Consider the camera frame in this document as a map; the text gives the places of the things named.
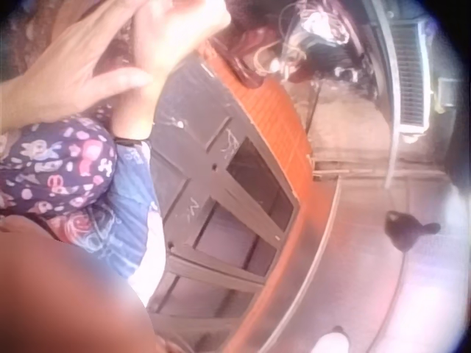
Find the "vent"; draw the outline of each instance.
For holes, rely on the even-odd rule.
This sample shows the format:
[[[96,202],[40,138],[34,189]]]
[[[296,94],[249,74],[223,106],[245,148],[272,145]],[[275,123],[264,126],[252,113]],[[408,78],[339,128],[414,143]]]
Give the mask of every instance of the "vent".
[[[400,76],[400,131],[423,134],[431,105],[425,21],[391,24],[391,32]]]

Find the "patterned fabric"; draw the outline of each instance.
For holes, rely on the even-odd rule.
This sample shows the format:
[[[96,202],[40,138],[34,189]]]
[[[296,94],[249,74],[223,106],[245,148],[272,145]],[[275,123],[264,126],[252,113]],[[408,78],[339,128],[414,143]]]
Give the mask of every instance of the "patterned fabric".
[[[0,209],[44,218],[93,204],[116,162],[108,131],[89,118],[36,124],[0,136]]]
[[[49,220],[61,241],[104,261],[126,278],[144,305],[163,276],[166,248],[162,218],[145,143],[116,147],[110,189],[94,204]]]

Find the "black cat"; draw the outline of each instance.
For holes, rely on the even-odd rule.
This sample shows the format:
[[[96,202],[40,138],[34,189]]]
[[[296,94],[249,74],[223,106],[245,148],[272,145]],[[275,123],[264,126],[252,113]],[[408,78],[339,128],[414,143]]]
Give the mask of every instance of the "black cat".
[[[419,237],[435,235],[440,231],[438,223],[422,225],[415,217],[407,213],[389,211],[386,214],[384,230],[396,249],[408,252]]]

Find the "skin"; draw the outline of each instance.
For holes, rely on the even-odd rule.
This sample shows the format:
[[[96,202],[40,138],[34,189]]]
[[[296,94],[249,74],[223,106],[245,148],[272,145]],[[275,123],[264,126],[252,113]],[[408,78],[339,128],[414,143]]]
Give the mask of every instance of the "skin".
[[[130,18],[136,67],[93,77]],[[121,94],[112,133],[147,138],[174,66],[229,22],[223,0],[170,10],[161,0],[108,0],[64,31],[24,75],[0,85],[0,133],[59,121]],[[156,342],[145,308],[122,278],[23,217],[0,223],[0,288],[2,351],[5,342],[6,352],[172,352]]]

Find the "tiled floor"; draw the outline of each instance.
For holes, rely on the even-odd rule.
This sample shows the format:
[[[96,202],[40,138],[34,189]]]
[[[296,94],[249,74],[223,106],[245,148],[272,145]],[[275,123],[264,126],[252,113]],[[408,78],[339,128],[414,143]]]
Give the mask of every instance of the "tiled floor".
[[[402,254],[384,235],[385,212],[410,211],[442,232],[409,253],[389,325],[372,352],[445,353],[461,334],[470,264],[467,211],[443,182],[396,181],[391,192],[372,180],[345,180],[332,235],[301,305],[271,352],[309,352],[336,325],[350,353],[365,353],[377,335],[400,275]]]

